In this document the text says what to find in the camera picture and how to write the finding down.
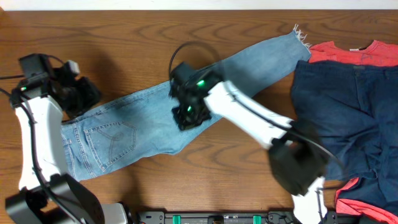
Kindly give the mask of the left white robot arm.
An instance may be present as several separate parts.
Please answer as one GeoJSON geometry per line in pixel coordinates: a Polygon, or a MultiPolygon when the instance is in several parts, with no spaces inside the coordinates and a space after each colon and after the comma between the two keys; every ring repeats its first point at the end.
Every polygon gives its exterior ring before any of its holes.
{"type": "Polygon", "coordinates": [[[62,118],[75,118],[100,100],[89,79],[79,78],[72,60],[53,67],[50,55],[19,59],[22,80],[7,94],[22,133],[19,192],[6,198],[14,223],[132,223],[121,202],[102,204],[68,171],[61,135],[62,118]]]}

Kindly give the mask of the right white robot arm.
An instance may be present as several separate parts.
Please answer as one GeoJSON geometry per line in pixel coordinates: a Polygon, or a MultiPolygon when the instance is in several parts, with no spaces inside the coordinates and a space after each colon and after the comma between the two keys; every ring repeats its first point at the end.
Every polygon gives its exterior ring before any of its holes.
{"type": "Polygon", "coordinates": [[[336,223],[323,193],[326,167],[338,162],[321,143],[315,127],[303,119],[277,114],[248,97],[219,66],[205,72],[186,63],[169,68],[170,96],[178,100],[172,113],[185,131],[211,119],[227,119],[267,150],[272,175],[294,201],[296,223],[336,223]]]}

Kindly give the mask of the light blue jeans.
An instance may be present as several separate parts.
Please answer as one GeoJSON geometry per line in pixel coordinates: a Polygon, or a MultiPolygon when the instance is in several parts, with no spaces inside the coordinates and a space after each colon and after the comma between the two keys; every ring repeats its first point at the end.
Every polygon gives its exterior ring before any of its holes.
{"type": "MultiPolygon", "coordinates": [[[[293,72],[300,60],[311,57],[303,36],[287,35],[263,40],[202,68],[222,67],[239,90],[253,97],[293,72]]],[[[179,130],[172,114],[177,100],[169,96],[170,83],[126,95],[62,125],[68,171],[77,181],[122,169],[143,157],[178,154],[205,129],[220,120],[212,115],[198,127],[179,130]]]]}

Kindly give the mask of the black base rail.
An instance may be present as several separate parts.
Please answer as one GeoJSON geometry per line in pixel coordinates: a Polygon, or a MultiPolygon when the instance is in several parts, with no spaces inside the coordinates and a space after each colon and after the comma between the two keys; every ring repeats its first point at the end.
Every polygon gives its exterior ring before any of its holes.
{"type": "Polygon", "coordinates": [[[292,212],[266,213],[169,213],[161,211],[137,213],[143,224],[294,224],[292,212]]]}

